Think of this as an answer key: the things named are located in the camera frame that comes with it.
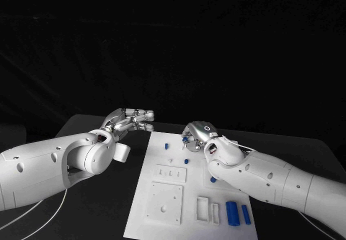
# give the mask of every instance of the small blue object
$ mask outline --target small blue object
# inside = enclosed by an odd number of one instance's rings
[[[242,213],[244,213],[245,223],[250,225],[251,224],[251,217],[250,217],[247,205],[241,205],[241,209],[242,209]]]
[[[227,208],[228,225],[240,226],[241,222],[240,222],[237,202],[228,201],[225,203],[225,208]]]

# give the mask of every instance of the hole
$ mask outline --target hole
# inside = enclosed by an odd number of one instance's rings
[[[168,211],[168,207],[166,206],[162,206],[160,207],[160,211],[165,213]]]
[[[25,170],[25,164],[20,162],[18,165],[16,165],[16,169],[18,171],[22,173],[23,170]]]
[[[58,160],[58,155],[57,155],[57,153],[55,153],[55,152],[51,154],[51,157],[52,157],[52,161],[57,163],[57,160]]]

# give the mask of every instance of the robotic hand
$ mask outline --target robotic hand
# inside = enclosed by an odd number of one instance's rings
[[[20,145],[0,154],[0,211],[33,204],[126,162],[129,131],[153,131],[155,112],[119,108],[101,128]]]
[[[192,152],[204,148],[215,179],[227,181],[257,200],[307,214],[346,237],[346,184],[219,137],[209,122],[191,122],[182,138]]]

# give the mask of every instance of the dark table surface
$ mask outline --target dark table surface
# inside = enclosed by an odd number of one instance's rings
[[[75,115],[57,137],[98,129],[104,119],[103,116]],[[160,122],[152,124],[156,132],[173,134],[182,134],[186,127]],[[225,129],[219,129],[218,133],[257,151],[283,159],[302,170],[346,183],[345,169],[330,148],[320,140]],[[81,181],[68,189],[65,202],[55,218],[28,238],[29,240],[124,239],[150,134],[140,130],[129,132],[120,141],[131,147],[127,162],[113,161],[103,174]],[[61,192],[44,200],[33,211],[0,231],[0,240],[20,240],[41,228],[59,208],[64,194],[65,192]],[[296,210],[264,203],[253,197],[250,201],[260,240],[329,239]],[[33,205],[2,211],[0,227]]]

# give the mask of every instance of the blue battery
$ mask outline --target blue battery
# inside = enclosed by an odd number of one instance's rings
[[[225,203],[225,208],[227,208],[228,225],[240,226],[241,222],[240,222],[237,202],[228,201]]]
[[[242,214],[244,214],[244,218],[245,218],[245,223],[250,225],[251,224],[251,217],[250,217],[247,205],[241,205],[241,209],[242,209]]]

